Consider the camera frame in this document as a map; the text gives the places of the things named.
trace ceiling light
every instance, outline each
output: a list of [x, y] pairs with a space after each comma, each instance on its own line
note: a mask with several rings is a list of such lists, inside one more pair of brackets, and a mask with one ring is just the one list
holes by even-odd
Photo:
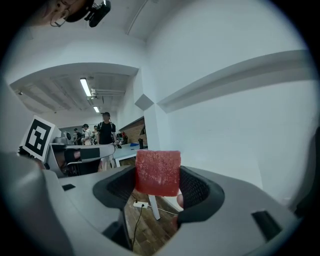
[[86, 94], [88, 97], [90, 97], [90, 96], [91, 96], [91, 93], [90, 93], [90, 90], [89, 90], [89, 87], [88, 87], [87, 79], [81, 78], [81, 79], [80, 79], [80, 82], [81, 82], [81, 84], [82, 84], [82, 87], [83, 87], [83, 89], [84, 89], [85, 94]]

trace white wall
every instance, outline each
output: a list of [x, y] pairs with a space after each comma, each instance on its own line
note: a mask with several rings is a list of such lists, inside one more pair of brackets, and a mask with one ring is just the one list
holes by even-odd
[[[47, 112], [39, 115], [41, 118], [55, 124], [59, 129], [65, 127], [76, 127], [84, 124], [97, 125], [102, 122], [102, 115], [92, 111], [69, 111], [61, 110], [54, 112]], [[111, 121], [116, 125], [117, 129], [117, 114], [110, 113]]]
[[[173, 10], [147, 41], [156, 103], [232, 65], [305, 50], [293, 26], [264, 3], [194, 0]], [[242, 83], [252, 83], [254, 89], [239, 91], [239, 81], [234, 81], [234, 91], [219, 95], [228, 86], [223, 84], [212, 89], [212, 98], [203, 91], [200, 103], [167, 111], [170, 132], [157, 134], [159, 142], [169, 137], [171, 143], [160, 148], [180, 150], [183, 165], [248, 181], [290, 203], [304, 179], [320, 113], [317, 83], [292, 77], [256, 88], [261, 82], [255, 79], [272, 79], [249, 77]], [[162, 119], [160, 114], [157, 124]]]
[[17, 152], [21, 145], [33, 113], [29, 111], [18, 96], [9, 88], [0, 74], [0, 151]]
[[304, 179], [318, 124], [317, 86], [274, 84], [171, 112], [172, 149], [181, 151], [183, 165], [245, 180], [290, 201]]
[[157, 101], [233, 64], [304, 48], [278, 10], [256, 0], [183, 1], [147, 41]]
[[81, 29], [72, 24], [59, 29], [32, 29], [32, 40], [17, 37], [3, 67], [8, 84], [29, 74], [65, 64], [109, 63], [139, 68], [145, 61], [145, 43], [105, 28]]
[[144, 112], [135, 105], [134, 102], [134, 83], [136, 77], [132, 77], [125, 89], [125, 94], [116, 112], [117, 129], [121, 129], [135, 120], [144, 116]]
[[157, 104], [151, 105], [143, 114], [149, 150], [172, 150], [168, 115]]

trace white ceiling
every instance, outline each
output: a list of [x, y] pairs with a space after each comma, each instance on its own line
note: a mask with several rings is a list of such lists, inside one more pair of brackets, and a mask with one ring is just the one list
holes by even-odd
[[[96, 27], [91, 28], [88, 22], [81, 20], [75, 23], [65, 23], [60, 28], [51, 26], [31, 27], [25, 30], [27, 40], [41, 36], [49, 30], [72, 30], [76, 27], [86, 30], [115, 29], [124, 34], [146, 41], [156, 26], [165, 19], [167, 14], [184, 0], [110, 0], [111, 11], [104, 17], [102, 22]], [[80, 84], [80, 78], [87, 78], [91, 89], [105, 89], [125, 91], [126, 84], [132, 70], [127, 70], [127, 74], [105, 73], [99, 68], [90, 70], [92, 72], [74, 73], [79, 70], [76, 66], [63, 67], [64, 73], [51, 73], [43, 75], [34, 73], [26, 76], [10, 86], [18, 94], [18, 97], [31, 111], [37, 114], [57, 112], [60, 110], [71, 111], [92, 111], [93, 106], [99, 107], [101, 112], [116, 112], [122, 96], [98, 96], [92, 101], [87, 99], [85, 92]]]
[[60, 75], [43, 78], [35, 82], [19, 82], [15, 93], [25, 106], [36, 114], [57, 112], [61, 110], [90, 111], [97, 106], [100, 112], [116, 112], [123, 95], [105, 95], [90, 99], [83, 90], [80, 78], [87, 78], [90, 89], [126, 90], [130, 79], [126, 74], [90, 73], [87, 75]]

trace person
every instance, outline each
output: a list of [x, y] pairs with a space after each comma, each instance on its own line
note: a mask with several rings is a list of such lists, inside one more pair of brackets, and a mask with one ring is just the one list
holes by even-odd
[[86, 146], [90, 146], [91, 145], [91, 136], [92, 136], [92, 132], [89, 129], [89, 125], [87, 125], [86, 123], [83, 125], [83, 129], [84, 129], [84, 145]]
[[77, 22], [84, 18], [94, 0], [47, 0], [31, 17], [30, 26], [60, 27], [64, 22]]
[[[98, 137], [97, 142], [100, 145], [112, 144], [117, 142], [116, 126], [114, 123], [110, 122], [110, 113], [102, 113], [103, 122], [99, 123], [97, 126]], [[102, 159], [102, 170], [106, 171], [109, 169], [110, 164], [112, 168], [115, 167], [114, 156], [109, 155]]]
[[82, 145], [81, 143], [82, 134], [78, 131], [77, 128], [74, 128], [74, 132], [76, 133], [75, 145]]
[[94, 145], [97, 145], [98, 144], [98, 126], [95, 125], [93, 128], [94, 128], [94, 131], [92, 132], [93, 133], [93, 142], [94, 142]]
[[84, 139], [85, 139], [85, 134], [86, 134], [86, 131], [85, 131], [85, 128], [84, 126], [82, 125], [82, 133], [81, 133], [81, 145], [84, 145], [85, 142], [84, 142]]
[[128, 136], [126, 135], [126, 133], [124, 131], [121, 133], [121, 135], [122, 135], [122, 139], [123, 139], [122, 144], [123, 145], [127, 144], [128, 143]]

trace white cable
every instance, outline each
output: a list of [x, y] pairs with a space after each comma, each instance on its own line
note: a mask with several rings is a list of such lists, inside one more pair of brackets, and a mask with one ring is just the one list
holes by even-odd
[[172, 215], [178, 216], [178, 214], [172, 213], [172, 212], [170, 212], [170, 211], [166, 211], [166, 210], [164, 210], [164, 209], [158, 208], [158, 210], [164, 211], [164, 212], [166, 212], [166, 213], [168, 213], [168, 214], [172, 214]]

